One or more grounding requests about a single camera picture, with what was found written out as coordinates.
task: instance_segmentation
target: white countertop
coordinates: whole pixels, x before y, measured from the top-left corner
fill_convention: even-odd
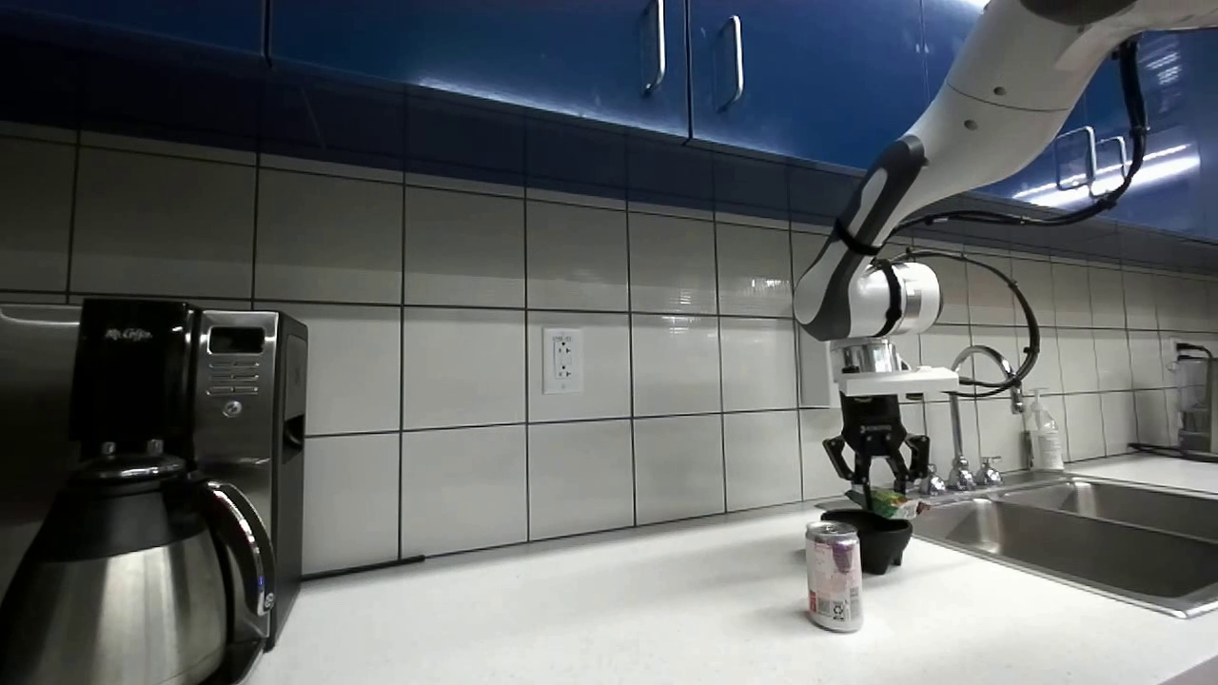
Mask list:
[[[1179,464],[1093,470],[1218,495],[1218,464]],[[1218,653],[1218,613],[1171,618],[921,541],[906,566],[869,573],[863,626],[831,636],[805,616],[806,519],[786,509],[304,582],[249,679],[1145,685]]]

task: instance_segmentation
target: soda can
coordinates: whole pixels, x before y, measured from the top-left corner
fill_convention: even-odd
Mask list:
[[[863,626],[863,563],[853,523],[806,523],[806,616],[826,631]]]

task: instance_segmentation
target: white tile wall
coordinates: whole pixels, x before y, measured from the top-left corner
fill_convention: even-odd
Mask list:
[[[304,573],[394,563],[400,541],[400,437],[309,437]]]
[[[524,423],[524,317],[409,309],[403,426]]]
[[[632,423],[529,426],[529,536],[636,519]]]
[[[400,305],[403,185],[262,171],[254,296]]]
[[[722,514],[721,413],[636,418],[636,519]]]
[[[529,309],[627,309],[623,213],[529,200]]]
[[[1105,400],[1066,396],[1066,457],[1088,461],[1105,457]]]
[[[636,413],[721,409],[721,325],[697,317],[636,317]]]
[[[1081,261],[1055,261],[1055,325],[1093,325],[1093,280]]]
[[[793,317],[787,232],[721,223],[721,310]]]
[[[795,325],[795,343],[798,343],[798,408],[839,408],[834,347],[805,334],[798,325]]]
[[[409,190],[409,305],[524,305],[524,206]]]
[[[996,267],[1000,272],[1013,272],[1013,257],[1000,252],[981,252],[979,261]],[[1018,296],[1000,278],[994,278],[981,267],[968,267],[968,324],[985,324],[985,325],[1013,325],[1022,309]]]
[[[704,219],[627,213],[632,310],[717,310],[717,232]]]
[[[834,499],[850,481],[834,470],[826,457],[826,437],[841,432],[841,409],[798,409],[798,461],[805,461],[805,499]]]
[[[729,509],[798,502],[795,409],[722,413]]]
[[[795,408],[787,318],[722,318],[722,409]]]
[[[309,325],[309,432],[400,428],[400,309],[259,305]]]
[[[403,461],[409,554],[524,541],[524,426],[409,432]]]
[[[0,177],[0,291],[198,296],[309,324],[309,570],[844,489],[821,457],[841,428],[834,358],[787,324],[821,229],[19,125],[0,125]],[[1039,310],[1029,389],[1071,457],[1178,437],[1165,370],[1178,337],[1218,343],[1213,278],[971,256],[1008,267]],[[946,318],[906,358],[1018,358],[1008,291],[932,267]],[[542,391],[545,325],[584,332],[584,391]],[[946,470],[948,402],[911,400],[901,418]],[[1004,400],[962,402],[962,432],[971,464],[1022,464]]]
[[[254,167],[82,148],[71,290],[252,296]]]

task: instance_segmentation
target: robotic arm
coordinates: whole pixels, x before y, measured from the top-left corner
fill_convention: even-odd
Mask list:
[[[841,441],[826,443],[841,474],[869,489],[869,461],[887,457],[906,489],[925,470],[925,441],[914,441],[906,469],[899,396],[954,385],[948,370],[899,370],[887,347],[887,334],[925,332],[940,317],[930,267],[874,257],[890,232],[940,197],[1029,167],[1121,43],[1194,25],[1218,25],[1213,0],[990,0],[940,93],[874,161],[795,285],[798,325],[844,350],[841,441],[855,469],[844,469]]]

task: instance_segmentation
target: cabinet door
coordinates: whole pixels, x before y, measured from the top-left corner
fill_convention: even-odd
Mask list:
[[[192,43],[226,51],[262,51],[262,0],[0,0],[0,18],[38,31],[113,31]]]
[[[683,32],[683,0],[279,0],[271,51],[685,138]]]
[[[1137,56],[1150,138],[1141,171],[1112,207],[1112,219],[1218,238],[1218,32],[1145,32],[1137,43]],[[1108,141],[1099,145],[1097,190],[1112,190],[1127,167],[1132,148],[1114,64],[1108,64],[1093,84],[1093,121],[1099,130],[1099,141]]]
[[[925,97],[916,0],[694,0],[694,138],[869,167]]]

